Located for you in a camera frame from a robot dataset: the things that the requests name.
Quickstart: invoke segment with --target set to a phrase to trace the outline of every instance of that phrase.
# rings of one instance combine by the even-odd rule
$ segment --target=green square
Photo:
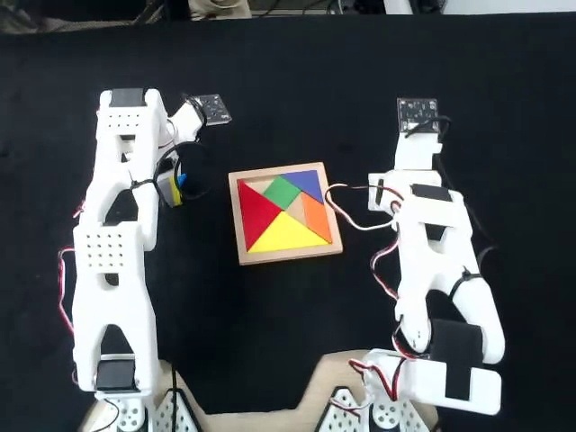
[[[298,196],[300,189],[278,176],[264,191],[264,196],[282,210],[286,210]]]

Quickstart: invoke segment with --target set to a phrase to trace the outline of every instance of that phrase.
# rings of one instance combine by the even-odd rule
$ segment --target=blue triangle
[[[316,170],[312,169],[310,171],[282,174],[282,177],[319,203],[324,203],[318,172]]]

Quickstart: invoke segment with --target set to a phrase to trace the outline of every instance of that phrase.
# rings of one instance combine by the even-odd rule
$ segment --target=black tablecloth
[[[157,247],[146,256],[159,354],[207,411],[294,407],[323,354],[390,348],[393,328],[392,304],[367,264],[390,233],[340,223],[342,255],[240,268],[226,174],[323,161],[329,181],[364,184],[392,167],[396,97],[422,96],[437,97],[453,118],[446,169],[499,245],[484,273],[507,337],[500,414],[441,415],[449,430],[559,430],[571,416],[564,392],[573,376],[563,354],[574,322],[574,46],[573,14],[0,38],[3,427],[72,430],[92,402],[70,381],[56,251],[71,242],[70,216],[91,179],[100,92],[145,86],[162,92],[170,112],[181,92],[220,93],[234,117],[203,137],[218,159],[212,192],[161,209]],[[360,221],[382,217],[367,214],[363,193],[337,198]],[[397,258],[383,261],[396,284]],[[453,313],[431,297],[438,314]]]

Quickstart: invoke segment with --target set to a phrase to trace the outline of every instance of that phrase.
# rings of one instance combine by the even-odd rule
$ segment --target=tangram puzzle
[[[229,185],[242,265],[342,252],[321,162],[230,173]]]

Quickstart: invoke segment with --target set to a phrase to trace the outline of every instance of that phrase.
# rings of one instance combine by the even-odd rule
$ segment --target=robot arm
[[[398,395],[495,414],[500,410],[501,379],[496,372],[482,369],[482,363],[501,360],[504,334],[491,289],[480,275],[473,252],[473,229],[464,198],[442,187],[440,175],[432,169],[432,157],[442,149],[442,131],[434,119],[442,119],[436,101],[400,99],[395,167],[385,174],[369,175],[370,185],[390,187],[404,197],[394,215],[401,270],[395,319],[417,355],[401,367]],[[390,193],[372,187],[369,209],[392,214],[393,199]],[[431,319],[426,304],[430,290],[447,295],[466,322]],[[401,357],[374,350],[364,361],[392,377]],[[371,385],[378,388],[378,380]]]
[[[162,155],[182,141],[196,139],[206,122],[203,115],[184,103],[168,118],[154,89],[145,94],[142,89],[112,90],[100,97],[94,176],[74,228],[74,360],[82,390],[96,392],[97,399],[130,400],[140,412],[155,411],[159,372],[144,252],[156,245],[158,190],[168,191],[163,193],[168,203],[177,201],[175,196],[168,199],[170,191],[178,193],[170,187],[172,173],[154,176]],[[124,190],[134,195],[138,219],[107,225],[106,215]],[[104,332],[111,324],[121,329],[133,354],[101,355]],[[148,430],[153,430],[153,418],[148,415]]]

